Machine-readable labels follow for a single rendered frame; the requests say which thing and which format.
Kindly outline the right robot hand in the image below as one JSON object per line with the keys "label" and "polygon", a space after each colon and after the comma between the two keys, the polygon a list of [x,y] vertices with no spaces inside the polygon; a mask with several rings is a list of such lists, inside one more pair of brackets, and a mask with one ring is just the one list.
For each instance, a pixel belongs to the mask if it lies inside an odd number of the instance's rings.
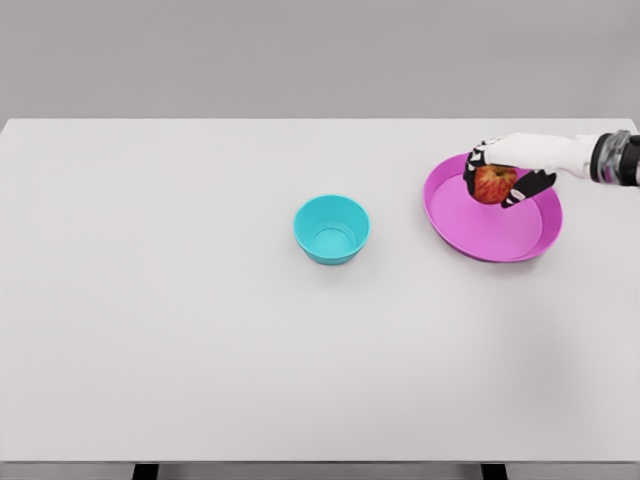
{"label": "right robot hand", "polygon": [[500,206],[508,209],[551,188],[562,166],[561,146],[569,138],[514,133],[484,140],[469,152],[463,173],[472,197],[476,169],[486,165],[513,167],[518,180]]}

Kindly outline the red apple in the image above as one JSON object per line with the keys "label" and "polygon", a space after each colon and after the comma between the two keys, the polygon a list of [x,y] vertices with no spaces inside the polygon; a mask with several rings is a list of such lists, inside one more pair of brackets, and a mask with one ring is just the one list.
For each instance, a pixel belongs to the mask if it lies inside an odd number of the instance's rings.
{"label": "red apple", "polygon": [[486,165],[476,169],[472,197],[484,205],[505,201],[518,180],[513,167]]}

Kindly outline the pink plate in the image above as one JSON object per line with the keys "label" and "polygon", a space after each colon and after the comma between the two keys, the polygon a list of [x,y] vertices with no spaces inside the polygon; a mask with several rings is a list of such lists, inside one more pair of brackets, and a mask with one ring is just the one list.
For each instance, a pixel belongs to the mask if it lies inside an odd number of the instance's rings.
{"label": "pink plate", "polygon": [[424,210],[440,237],[460,253],[488,262],[526,261],[549,250],[563,224],[556,192],[549,189],[509,209],[482,205],[468,195],[462,178],[466,157],[439,163],[423,186]]}

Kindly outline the blue bowl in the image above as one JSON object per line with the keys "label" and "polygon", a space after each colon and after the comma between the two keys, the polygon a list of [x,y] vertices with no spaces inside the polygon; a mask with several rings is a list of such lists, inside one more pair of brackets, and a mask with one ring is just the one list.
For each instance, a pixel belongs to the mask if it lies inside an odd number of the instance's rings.
{"label": "blue bowl", "polygon": [[349,262],[366,245],[371,232],[367,211],[342,195],[321,195],[296,212],[293,233],[298,246],[313,261],[337,266]]}

